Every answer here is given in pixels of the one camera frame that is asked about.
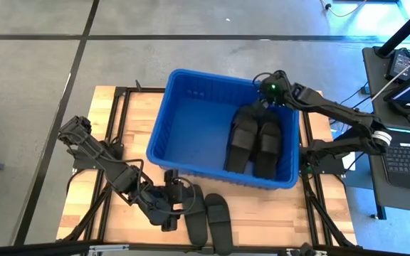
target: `gray floor tile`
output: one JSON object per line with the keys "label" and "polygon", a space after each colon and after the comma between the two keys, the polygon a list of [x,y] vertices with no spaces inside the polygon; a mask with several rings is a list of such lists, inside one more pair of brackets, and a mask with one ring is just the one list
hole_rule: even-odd
{"label": "gray floor tile", "polygon": [[[363,43],[269,41],[91,41],[83,56],[73,98],[91,98],[95,85],[162,87],[176,68],[252,79],[283,69],[291,82],[325,94],[349,93],[366,82]],[[71,105],[86,114],[88,105]]]}
{"label": "gray floor tile", "polygon": [[387,220],[370,218],[376,206],[373,191],[348,188],[347,202],[357,242],[370,250],[410,254],[410,210],[386,208]]}
{"label": "gray floor tile", "polygon": [[92,0],[0,0],[0,33],[83,32]]}
{"label": "gray floor tile", "polygon": [[[339,2],[339,14],[357,3]],[[396,4],[365,4],[344,18],[326,14],[319,0],[107,0],[93,34],[392,35],[404,23]]]}
{"label": "gray floor tile", "polygon": [[[76,102],[89,105],[89,102]],[[66,184],[72,175],[73,158],[66,153],[62,142],[57,142],[51,164],[39,196],[26,243],[53,242],[63,214],[66,198]]]}
{"label": "gray floor tile", "polygon": [[76,49],[0,41],[0,245],[9,242]]}

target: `black slide sandal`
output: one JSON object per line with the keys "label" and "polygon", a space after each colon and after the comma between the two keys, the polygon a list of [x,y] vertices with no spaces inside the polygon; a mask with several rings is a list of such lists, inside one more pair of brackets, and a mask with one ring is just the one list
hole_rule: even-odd
{"label": "black slide sandal", "polygon": [[233,250],[231,216],[226,200],[211,193],[205,197],[206,215],[215,253],[229,255]]}
{"label": "black slide sandal", "polygon": [[232,120],[224,169],[242,174],[253,151],[258,125],[252,106],[240,107]]}
{"label": "black slide sandal", "polygon": [[[206,209],[202,189],[199,185],[194,185],[196,190],[196,201],[192,209],[184,214],[184,221],[188,230],[189,241],[195,246],[204,246],[208,240],[206,232]],[[188,198],[183,202],[183,209],[188,209],[194,200],[192,188],[187,188]]]}
{"label": "black slide sandal", "polygon": [[282,136],[278,117],[266,110],[262,117],[262,128],[258,133],[258,151],[254,163],[254,176],[273,180],[281,154]]}

